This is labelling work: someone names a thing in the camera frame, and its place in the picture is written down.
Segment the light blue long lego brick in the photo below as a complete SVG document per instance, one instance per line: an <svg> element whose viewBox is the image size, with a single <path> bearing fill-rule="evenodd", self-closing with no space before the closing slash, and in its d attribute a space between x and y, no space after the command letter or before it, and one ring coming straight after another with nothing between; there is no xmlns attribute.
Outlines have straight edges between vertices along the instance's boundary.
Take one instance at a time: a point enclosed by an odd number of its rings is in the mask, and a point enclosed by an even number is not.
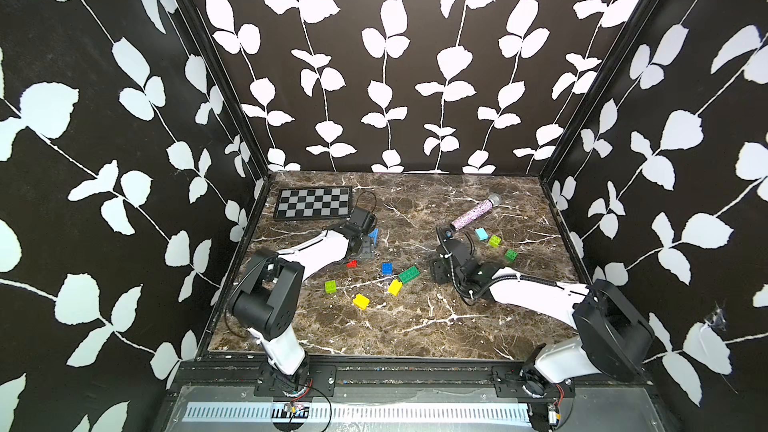
<svg viewBox="0 0 768 432"><path fill-rule="evenodd" d="M371 242L373 246L376 246L378 243L378 236L379 236L379 229L375 228L370 234L369 237L371 238Z"/></svg>

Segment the dark green long lego brick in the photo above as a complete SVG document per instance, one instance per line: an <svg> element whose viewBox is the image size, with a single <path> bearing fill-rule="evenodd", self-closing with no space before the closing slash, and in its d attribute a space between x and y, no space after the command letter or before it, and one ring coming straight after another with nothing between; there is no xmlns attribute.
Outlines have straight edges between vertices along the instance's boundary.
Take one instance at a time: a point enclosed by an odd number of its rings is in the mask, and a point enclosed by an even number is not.
<svg viewBox="0 0 768 432"><path fill-rule="evenodd" d="M398 274L398 279L403 284L407 284L408 282L416 279L421 275L421 272L416 266L411 266L408 269L404 270L403 272Z"/></svg>

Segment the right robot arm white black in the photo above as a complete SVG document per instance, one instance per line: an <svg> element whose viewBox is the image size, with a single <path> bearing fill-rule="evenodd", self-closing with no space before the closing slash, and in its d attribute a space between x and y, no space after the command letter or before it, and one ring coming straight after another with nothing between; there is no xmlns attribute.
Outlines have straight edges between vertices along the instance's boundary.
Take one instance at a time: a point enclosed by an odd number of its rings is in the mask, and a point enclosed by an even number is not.
<svg viewBox="0 0 768 432"><path fill-rule="evenodd" d="M549 385L601 374L632 382L655 337L649 322L612 283L566 283L478 261L474 244L445 232L437 234L432 270L468 304L492 301L532 310L571 327L576 335L542 345L526 359L518 379L532 396Z"/></svg>

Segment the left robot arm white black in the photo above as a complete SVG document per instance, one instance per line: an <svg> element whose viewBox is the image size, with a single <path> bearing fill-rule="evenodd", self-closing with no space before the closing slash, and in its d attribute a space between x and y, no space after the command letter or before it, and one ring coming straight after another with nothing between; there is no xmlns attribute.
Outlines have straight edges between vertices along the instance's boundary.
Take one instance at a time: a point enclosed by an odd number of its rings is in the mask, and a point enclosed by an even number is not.
<svg viewBox="0 0 768 432"><path fill-rule="evenodd" d="M248 261L227 308L258 339L273 369L290 377L306 362L292 326L304 280L329 265L357 258L374 229L340 224L294 247L262 248Z"/></svg>

